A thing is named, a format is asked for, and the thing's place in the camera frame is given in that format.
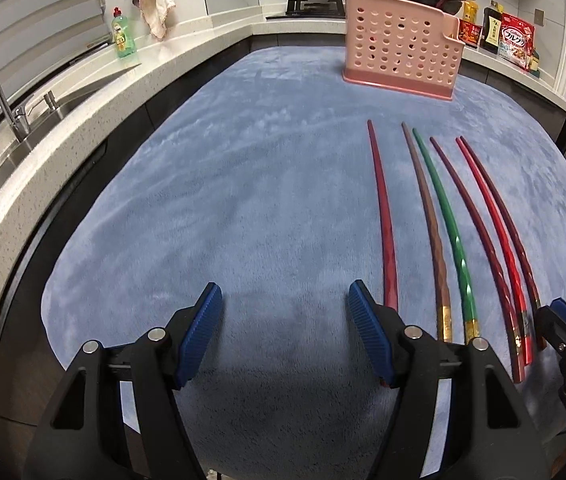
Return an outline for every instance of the white countertop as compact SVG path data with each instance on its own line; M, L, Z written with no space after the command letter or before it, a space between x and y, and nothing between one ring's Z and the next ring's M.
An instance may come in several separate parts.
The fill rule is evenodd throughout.
M163 42L137 41L138 62L114 83L90 97L58 124L15 170L0 190L0 298L32 230L70 176L134 110L188 70L250 36L285 33L345 34L343 20L265 20L284 6L248 7L191 20L170 29ZM498 57L466 48L463 59L511 77L566 111L566 101L544 82ZM100 51L68 69L42 93L57 98L122 68L114 48ZM33 117L41 112L35 109Z

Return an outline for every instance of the stove burner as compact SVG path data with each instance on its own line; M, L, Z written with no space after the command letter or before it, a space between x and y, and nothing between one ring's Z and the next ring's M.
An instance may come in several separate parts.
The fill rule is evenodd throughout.
M336 18L345 19L343 0L288 0L284 14L268 16L267 20L286 18Z

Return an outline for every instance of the pink plastic basket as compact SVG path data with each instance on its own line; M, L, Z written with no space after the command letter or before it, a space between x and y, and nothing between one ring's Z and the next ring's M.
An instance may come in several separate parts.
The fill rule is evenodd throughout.
M407 0L345 2L345 81L452 99L464 47L458 18Z

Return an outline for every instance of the green chopstick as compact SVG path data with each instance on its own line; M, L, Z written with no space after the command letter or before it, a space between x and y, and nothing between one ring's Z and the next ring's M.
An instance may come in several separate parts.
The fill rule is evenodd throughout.
M454 254L454 264L456 266L456 275L458 277L458 288L461 292L465 344L468 344L471 339L478 337L480 332L478 315L476 313L476 301L474 301L474 292L472 291L472 280L470 278L470 271L467 269L467 257L465 256L463 244L461 243L461 234L458 230L458 225L456 225L456 220L454 219L452 206L449 204L449 200L445 194L445 189L438 177L438 172L436 171L434 163L429 156L428 149L426 148L425 143L423 143L423 140L416 128L414 128L412 132L414 133L414 138L416 139L419 149L423 154L423 160L428 168L429 177L432 179L432 184L434 185L434 190L438 197L438 203L440 204L441 211L443 213L443 219L445 220L447 236L452 244L452 254Z

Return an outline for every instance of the sink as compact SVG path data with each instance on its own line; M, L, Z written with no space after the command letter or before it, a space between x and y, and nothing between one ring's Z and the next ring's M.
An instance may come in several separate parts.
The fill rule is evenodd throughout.
M23 142L19 143L6 122L2 122L0 125L0 188L23 159L58 123L101 88L104 88L132 68L134 67L105 76L59 98L57 100L57 110L46 110L32 121L30 124L30 134Z

